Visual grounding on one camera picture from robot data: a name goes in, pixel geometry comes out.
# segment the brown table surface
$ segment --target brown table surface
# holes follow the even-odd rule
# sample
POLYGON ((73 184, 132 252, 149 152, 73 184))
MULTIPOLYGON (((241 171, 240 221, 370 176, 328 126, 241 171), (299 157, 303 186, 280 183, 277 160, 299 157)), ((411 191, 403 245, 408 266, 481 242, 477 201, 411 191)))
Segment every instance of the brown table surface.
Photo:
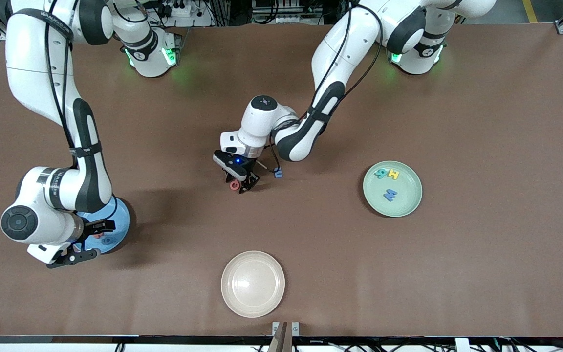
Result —
MULTIPOLYGON (((327 30, 194 29, 180 67, 155 79, 117 42, 76 46, 78 89, 136 225, 121 250, 56 270, 0 231, 0 334, 258 335, 299 321, 305 335, 563 336, 563 36, 456 26, 424 76, 383 56, 309 158, 230 192, 212 162, 219 133, 257 94, 306 109, 327 30), (420 175, 410 216, 364 200, 382 160, 420 175), (223 268, 246 250, 286 274, 281 304, 259 319, 221 297, 223 268)), ((0 214, 38 165, 69 165, 65 138, 14 100, 0 50, 0 214)))

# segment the wire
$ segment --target wire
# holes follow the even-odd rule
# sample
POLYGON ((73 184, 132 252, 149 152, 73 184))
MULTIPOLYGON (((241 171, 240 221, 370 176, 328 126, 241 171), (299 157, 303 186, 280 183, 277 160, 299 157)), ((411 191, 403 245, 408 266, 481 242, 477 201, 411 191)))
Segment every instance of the wire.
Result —
POLYGON ((203 3, 205 4, 205 7, 207 7, 208 11, 210 12, 210 19, 212 19, 212 16, 214 16, 214 27, 220 27, 219 22, 221 21, 218 19, 217 13, 215 11, 212 11, 206 0, 203 0, 203 3))
MULTIPOLYGON (((338 100, 338 102, 331 108, 329 114, 333 114, 333 112, 336 110, 336 108, 338 107, 338 105, 340 105, 340 103, 342 102, 342 100, 344 100, 349 94, 351 94, 351 92, 355 89, 355 87, 357 87, 360 82, 362 82, 362 80, 364 80, 364 78, 367 76, 367 74, 370 72, 371 69, 373 69, 373 66, 375 65, 375 62, 377 62, 377 58, 379 57, 379 54, 381 53, 382 50, 382 44, 384 42, 384 29, 381 26, 381 21, 379 19, 379 16, 377 16, 377 14, 369 9, 366 6, 363 5, 356 5, 359 8, 365 9, 366 11, 369 11, 369 13, 371 13, 371 15, 373 15, 373 17, 375 18, 375 20, 377 21, 377 24, 379 26, 379 46, 377 47, 377 53, 375 53, 375 56, 373 57, 373 61, 370 63, 370 65, 368 66, 368 68, 366 69, 366 71, 364 71, 364 74, 362 74, 362 76, 360 76, 360 78, 357 80, 357 82, 355 82, 355 84, 353 84, 351 86, 351 88, 349 88, 346 93, 344 93, 342 95, 342 97, 340 98, 340 100, 338 100)), ((331 69, 333 68, 334 64, 336 63, 336 60, 338 59, 338 56, 340 56, 340 53, 342 52, 342 48, 345 46, 346 44, 346 39, 348 38, 348 34, 349 34, 349 28, 351 28, 351 10, 353 9, 353 4, 351 2, 349 2, 349 11, 348 11, 348 22, 346 24, 346 32, 345 32, 345 36, 344 38, 342 38, 342 44, 340 45, 340 49, 338 49, 338 52, 336 53, 336 56, 334 58, 334 60, 331 62, 331 65, 329 66, 329 68, 327 69, 327 71, 325 72, 325 75, 323 76, 323 78, 321 79, 321 82, 319 83, 319 86, 317 86, 317 89, 314 91, 314 95, 312 96, 312 101, 310 103, 310 106, 312 107, 314 105, 314 100, 316 100, 316 96, 317 93, 319 93, 319 90, 321 89, 321 87, 323 86, 323 83, 325 82, 327 76, 329 75, 329 73, 331 72, 331 69)), ((307 111, 301 116, 301 118, 299 118, 299 120, 303 120, 305 117, 307 116, 307 111)))
POLYGON ((351 345, 351 346, 347 347, 347 348, 346 348, 344 351, 342 351, 342 352, 350 352, 350 351, 351 351, 351 348, 353 348, 353 347, 357 347, 357 348, 359 348, 360 350, 363 350, 364 352, 367 352, 367 350, 364 350, 364 347, 362 347, 362 346, 360 346, 360 345, 351 345))
POLYGON ((269 24, 270 22, 272 22, 275 19, 275 17, 277 17, 277 12, 279 12, 279 9, 280 9, 279 0, 275 0, 275 7, 273 7, 273 5, 271 5, 271 14, 268 15, 268 18, 266 20, 264 20, 264 22, 257 22, 257 20, 253 20, 253 23, 269 24))
MULTIPOLYGON (((338 49, 336 56, 333 57, 333 60, 331 60, 331 64, 329 65, 329 68, 327 69, 327 71, 325 72, 325 75, 323 76, 323 78, 321 79, 321 82, 319 83, 319 85, 317 86, 317 89, 315 89, 314 91, 314 95, 312 96, 312 101, 310 102, 310 106, 314 105, 314 100, 316 100, 317 98, 317 93, 319 93, 319 90, 321 89, 321 87, 323 86, 323 83, 325 82, 327 76, 329 75, 329 73, 331 72, 331 69, 333 68, 333 65, 335 65, 336 60, 338 60, 338 56, 340 56, 340 53, 342 52, 342 48, 345 47, 346 44, 346 39, 349 37, 349 30, 351 29, 351 9, 353 9, 353 3, 349 2, 348 3, 349 6, 349 10, 348 10, 348 15, 349 18, 346 22, 346 31, 345 31, 345 36, 342 37, 342 44, 340 44, 340 48, 338 49)), ((299 120, 303 120, 304 117, 306 117, 308 114, 308 112, 306 111, 300 118, 299 120)))
POLYGON ((360 84, 360 82, 362 82, 362 80, 364 80, 364 78, 370 72, 370 70, 373 69, 375 62, 377 62, 377 58, 379 57, 379 53, 382 51, 382 43, 384 42, 384 28, 381 25, 381 22, 379 20, 379 16, 377 16, 377 14, 373 12, 373 10, 369 9, 368 7, 366 7, 364 5, 358 5, 357 7, 361 8, 361 9, 365 9, 366 11, 369 11, 369 13, 371 13, 371 15, 373 15, 375 20, 377 20, 377 24, 379 26, 379 45, 377 46, 377 53, 375 53, 375 57, 373 58, 373 61, 370 63, 370 65, 368 66, 366 71, 364 71, 364 74, 362 74, 360 79, 357 80, 357 82, 355 82, 355 84, 353 86, 351 86, 351 88, 349 88, 348 91, 346 91, 346 93, 342 96, 342 98, 340 98, 340 100, 338 100, 336 105, 333 106, 333 109, 331 109, 330 114, 332 114, 336 110, 338 105, 340 105, 340 102, 342 102, 342 100, 344 98, 346 98, 347 95, 351 94, 351 92, 355 89, 355 87, 357 87, 360 84))
POLYGON ((158 15, 158 20, 160 21, 160 24, 162 26, 162 28, 166 28, 164 21, 162 20, 162 17, 160 16, 160 14, 158 13, 158 9, 156 9, 155 7, 153 8, 153 10, 155 11, 156 15, 158 15))
MULTIPOLYGON (((54 2, 51 3, 51 7, 49 8, 49 14, 53 14, 53 9, 56 7, 56 3, 58 2, 58 0, 54 0, 54 2)), ((66 77, 67 77, 67 70, 69 67, 69 62, 68 62, 68 53, 69 53, 69 42, 68 40, 65 41, 65 66, 64 66, 64 77, 63 77, 63 99, 62 99, 62 105, 60 105, 60 103, 58 103, 58 94, 56 93, 56 85, 53 82, 53 70, 52 70, 52 66, 51 66, 51 55, 49 54, 49 24, 45 22, 45 58, 47 60, 47 72, 48 72, 48 76, 49 76, 49 84, 51 85, 51 94, 53 95, 53 100, 54 103, 56 104, 56 110, 58 110, 58 116, 60 117, 60 123, 62 124, 62 128, 65 131, 65 138, 67 143, 69 144, 69 148, 74 148, 75 145, 73 144, 73 140, 71 138, 71 132, 69 131, 69 126, 66 122, 66 118, 65 118, 65 92, 66 92, 66 77)), ((78 167, 78 159, 75 156, 71 156, 72 158, 72 165, 71 167, 73 169, 76 169, 78 167)))
POLYGON ((114 214, 116 214, 116 209, 119 209, 119 202, 116 199, 116 196, 114 196, 114 193, 112 193, 112 198, 110 200, 114 199, 114 210, 112 210, 112 214, 110 214, 110 216, 108 216, 106 218, 106 220, 109 220, 110 218, 112 218, 112 216, 114 216, 114 214))
POLYGON ((268 136, 268 144, 271 145, 271 153, 273 154, 273 158, 275 159, 275 164, 277 164, 277 170, 281 169, 280 167, 280 161, 279 159, 277 159, 277 154, 275 154, 275 150, 273 150, 273 140, 272 140, 273 136, 268 136))
POLYGON ((219 2, 219 1, 211 1, 211 2, 210 2, 210 5, 211 5, 212 8, 214 9, 214 12, 215 12, 215 13, 219 13, 219 12, 221 13, 221 14, 217 14, 217 16, 218 16, 219 18, 221 18, 221 20, 222 20, 222 22, 223 22, 222 25, 223 25, 223 26, 227 26, 227 25, 228 25, 228 22, 227 22, 227 19, 225 18, 225 16, 223 16, 223 11, 222 11, 223 8, 221 7, 220 2, 219 2))
POLYGON ((121 12, 119 11, 119 9, 116 8, 116 4, 112 3, 112 7, 114 7, 114 10, 116 11, 116 14, 118 14, 120 18, 123 18, 123 20, 126 20, 126 21, 129 22, 129 23, 142 23, 142 22, 145 22, 145 21, 147 20, 147 18, 149 18, 149 14, 143 13, 143 14, 145 15, 145 18, 143 18, 142 20, 132 21, 132 20, 129 20, 129 19, 123 17, 123 15, 122 15, 121 12))

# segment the white plate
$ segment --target white plate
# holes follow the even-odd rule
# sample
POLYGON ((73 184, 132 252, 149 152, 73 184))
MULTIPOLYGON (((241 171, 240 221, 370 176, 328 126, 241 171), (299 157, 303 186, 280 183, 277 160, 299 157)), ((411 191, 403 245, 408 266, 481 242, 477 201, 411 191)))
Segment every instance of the white plate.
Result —
POLYGON ((245 318, 259 318, 272 312, 282 300, 285 287, 282 266, 259 250, 235 256, 221 278, 225 303, 245 318))

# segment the black cable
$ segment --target black cable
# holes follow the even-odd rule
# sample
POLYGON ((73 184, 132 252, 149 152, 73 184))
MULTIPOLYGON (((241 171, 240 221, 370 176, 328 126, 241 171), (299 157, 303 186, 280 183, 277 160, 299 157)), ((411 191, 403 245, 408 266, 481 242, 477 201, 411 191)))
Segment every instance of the black cable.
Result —
MULTIPOLYGON (((51 3, 51 7, 49 8, 49 14, 53 14, 53 9, 56 7, 56 3, 58 0, 54 0, 51 3)), ((64 96, 62 99, 62 106, 58 103, 58 94, 56 93, 56 85, 53 82, 53 70, 51 68, 51 55, 49 54, 49 24, 45 22, 45 57, 47 60, 47 75, 49 76, 49 84, 51 85, 51 94, 53 95, 54 104, 56 105, 56 110, 58 110, 58 116, 60 117, 60 123, 62 123, 62 128, 65 131, 65 138, 66 142, 69 144, 69 148, 74 148, 75 145, 71 138, 71 132, 69 131, 69 126, 66 123, 65 118, 65 100, 64 96)), ((65 40, 65 68, 64 68, 64 78, 67 76, 67 68, 69 66, 68 62, 68 53, 69 53, 69 42, 65 40)), ((66 90, 66 84, 63 85, 63 93, 66 90)), ((78 159, 75 156, 71 156, 72 158, 72 165, 73 169, 78 167, 78 159)))
POLYGON ((395 352, 396 350, 398 350, 399 348, 403 347, 403 345, 398 345, 397 347, 393 348, 392 350, 390 350, 389 352, 395 352))
POLYGON ((219 17, 221 18, 221 20, 223 20, 223 26, 227 26, 228 25, 228 20, 227 18, 225 18, 225 16, 223 16, 223 11, 222 11, 222 7, 221 7, 221 3, 220 2, 210 2, 212 4, 212 8, 214 9, 215 13, 217 11, 221 12, 221 14, 219 15, 219 17))
MULTIPOLYGON (((72 11, 75 12, 75 8, 78 6, 78 2, 80 0, 75 0, 75 2, 73 3, 73 7, 72 7, 72 11)), ((62 78, 62 112, 64 114, 64 116, 66 117, 66 81, 67 78, 69 76, 69 45, 72 46, 72 43, 69 42, 69 40, 66 41, 65 43, 65 68, 63 71, 63 78, 62 78)), ((76 169, 78 167, 78 159, 74 156, 73 157, 73 165, 72 167, 74 169, 76 169)))
POLYGON ((125 351, 125 343, 119 342, 116 344, 116 348, 114 348, 114 352, 123 352, 125 351))
POLYGON ((377 25, 379 26, 379 45, 377 47, 377 53, 375 53, 375 57, 373 58, 373 61, 370 63, 370 65, 368 66, 366 71, 364 71, 364 74, 362 74, 360 79, 357 80, 357 82, 355 82, 355 84, 353 86, 351 86, 351 88, 349 88, 349 90, 346 91, 346 93, 342 96, 342 98, 340 98, 340 100, 338 100, 336 105, 333 106, 333 109, 331 109, 330 114, 332 114, 336 110, 338 105, 340 105, 340 102, 342 102, 342 100, 344 98, 346 98, 347 95, 351 94, 351 92, 355 89, 355 87, 357 87, 360 84, 360 82, 362 82, 362 80, 366 77, 366 75, 370 72, 370 70, 373 69, 375 62, 377 62, 377 58, 379 57, 379 53, 382 51, 382 43, 384 42, 384 28, 381 25, 381 22, 379 20, 379 16, 377 16, 377 14, 375 12, 373 12, 373 10, 369 9, 368 7, 366 7, 364 5, 358 4, 357 7, 361 8, 361 9, 365 9, 366 11, 369 11, 369 13, 371 13, 371 15, 373 15, 373 17, 377 21, 377 25))
POLYGON ((320 17, 319 17, 319 20, 317 21, 317 26, 320 25, 320 20, 323 19, 323 16, 327 16, 327 15, 332 14, 332 13, 335 13, 335 12, 336 12, 336 10, 329 11, 328 13, 324 13, 324 12, 323 12, 323 9, 321 9, 321 15, 320 15, 320 17))
POLYGON ((142 22, 145 22, 147 20, 147 18, 149 18, 148 14, 144 14, 145 18, 143 18, 142 20, 137 20, 137 21, 128 20, 127 18, 123 17, 123 15, 119 11, 119 9, 116 8, 116 5, 114 3, 112 3, 112 7, 114 7, 116 14, 118 14, 120 18, 123 18, 123 20, 126 20, 129 23, 142 23, 142 22))
POLYGON ((342 352, 350 352, 350 351, 351 351, 351 348, 353 348, 353 347, 357 347, 357 348, 359 348, 360 350, 362 350, 363 352, 367 352, 367 350, 364 350, 364 348, 363 348, 362 346, 360 346, 360 345, 351 345, 351 346, 347 347, 347 348, 346 348, 344 351, 342 351, 342 352))
POLYGON ((271 14, 268 15, 268 18, 266 20, 264 20, 264 22, 257 22, 257 20, 253 20, 253 23, 269 24, 270 22, 272 22, 275 19, 275 17, 277 17, 277 13, 279 12, 279 9, 280 9, 279 0, 275 0, 275 7, 273 7, 273 5, 271 5, 271 14))
POLYGON ((162 26, 162 28, 166 28, 166 25, 164 24, 164 21, 162 20, 162 16, 160 16, 160 14, 158 13, 158 9, 156 9, 156 7, 152 6, 153 10, 155 11, 156 15, 158 15, 158 20, 160 21, 160 24, 162 26))
POLYGON ((112 193, 112 198, 110 198, 110 200, 114 199, 114 210, 112 210, 112 214, 110 214, 110 216, 108 216, 106 218, 106 220, 109 220, 110 218, 112 218, 112 216, 114 216, 114 214, 116 214, 116 209, 119 208, 119 202, 116 199, 116 196, 114 196, 114 193, 112 193))
MULTIPOLYGON (((325 82, 327 76, 329 75, 329 73, 331 72, 331 69, 333 68, 333 65, 335 65, 336 60, 338 60, 338 56, 340 56, 340 53, 342 52, 342 48, 345 47, 346 44, 346 39, 349 37, 349 30, 351 29, 351 9, 353 9, 353 3, 349 2, 348 3, 349 6, 349 10, 348 10, 348 15, 349 18, 346 22, 346 31, 345 31, 345 36, 342 38, 342 44, 340 44, 340 48, 338 49, 336 56, 333 57, 333 60, 331 61, 331 64, 329 65, 329 68, 327 69, 327 71, 325 72, 325 75, 323 76, 323 78, 321 79, 321 82, 319 83, 319 85, 317 86, 317 89, 315 89, 314 91, 314 95, 312 96, 312 101, 310 102, 310 107, 312 107, 314 105, 314 100, 316 100, 317 98, 317 93, 319 93, 319 90, 321 89, 321 87, 323 86, 323 83, 325 82)), ((303 120, 303 118, 308 114, 308 112, 304 112, 304 114, 299 118, 299 120, 303 120)))
MULTIPOLYGON (((377 58, 379 57, 379 54, 382 50, 382 45, 381 43, 384 42, 384 29, 381 26, 381 21, 379 19, 379 16, 377 16, 377 14, 369 9, 366 6, 363 5, 356 5, 359 8, 365 9, 366 11, 369 11, 369 13, 371 13, 371 15, 373 15, 373 17, 375 18, 375 20, 377 21, 377 24, 379 26, 379 46, 377 47, 377 53, 375 53, 375 56, 373 57, 373 61, 370 63, 370 65, 368 66, 368 68, 366 69, 366 71, 364 71, 364 74, 362 74, 362 76, 360 76, 360 78, 357 80, 357 82, 355 82, 355 84, 353 84, 351 86, 351 88, 349 88, 346 93, 343 94, 343 96, 340 98, 340 100, 338 100, 338 102, 333 106, 333 108, 330 110, 330 115, 333 114, 333 112, 336 110, 336 108, 338 107, 338 105, 340 105, 340 103, 342 102, 342 100, 344 100, 344 98, 346 98, 349 94, 351 94, 351 92, 355 89, 355 87, 357 87, 360 82, 362 82, 362 80, 364 80, 364 78, 367 76, 367 74, 370 72, 371 69, 373 69, 373 66, 375 65, 375 62, 377 62, 377 58)), ((334 60, 331 62, 331 65, 329 66, 329 69, 327 69, 327 72, 325 73, 325 75, 323 76, 321 82, 319 83, 319 86, 317 87, 317 89, 314 91, 314 95, 312 96, 312 101, 310 103, 310 106, 312 107, 314 105, 314 100, 316 99, 317 93, 319 92, 319 90, 321 89, 323 83, 325 82, 325 79, 327 78, 327 75, 330 73, 331 69, 333 68, 333 65, 335 64, 336 60, 338 59, 338 56, 340 56, 340 52, 342 51, 342 48, 345 46, 346 43, 346 39, 348 37, 349 34, 349 28, 351 27, 351 10, 353 9, 353 5, 351 4, 351 7, 348 11, 348 15, 349 15, 349 19, 348 22, 346 24, 346 33, 344 38, 342 39, 342 44, 340 45, 340 49, 338 49, 338 52, 336 53, 336 56, 334 58, 334 60)), ((301 118, 299 120, 302 120, 305 116, 307 116, 307 112, 305 112, 301 118)))
POLYGON ((221 21, 219 21, 215 11, 212 11, 212 9, 210 8, 210 6, 208 5, 208 2, 206 0, 203 0, 203 3, 205 4, 205 7, 208 8, 208 12, 210 12, 210 19, 212 19, 212 16, 214 16, 214 27, 220 27, 218 23, 221 22, 221 21))
POLYGON ((268 144, 271 145, 271 153, 273 153, 273 158, 275 158, 275 164, 277 164, 277 170, 281 169, 282 167, 280 167, 280 161, 279 159, 277 159, 277 154, 275 154, 275 150, 273 150, 273 140, 272 140, 273 136, 268 136, 268 144))
POLYGON ((436 349, 435 346, 434 346, 434 347, 430 347, 429 345, 423 345, 423 344, 421 344, 421 346, 427 348, 428 350, 432 350, 433 352, 438 352, 438 350, 436 349))

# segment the blue plate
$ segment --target blue plate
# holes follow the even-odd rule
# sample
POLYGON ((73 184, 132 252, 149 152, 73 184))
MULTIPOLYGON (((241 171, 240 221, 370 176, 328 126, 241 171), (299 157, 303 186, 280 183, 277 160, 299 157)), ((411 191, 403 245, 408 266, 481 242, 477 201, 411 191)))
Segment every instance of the blue plate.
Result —
MULTIPOLYGON (((127 205, 123 203, 122 200, 112 196, 110 201, 108 202, 105 207, 101 208, 97 212, 94 213, 85 213, 85 212, 78 212, 78 216, 88 220, 89 222, 105 219, 113 220, 116 229, 112 232, 104 232, 103 236, 96 239, 93 236, 89 236, 84 241, 84 249, 98 249, 102 254, 110 252, 116 248, 119 243, 123 241, 127 231, 130 229, 130 211, 127 208, 127 205)), ((74 247, 78 250, 81 249, 79 243, 74 245, 74 247)))

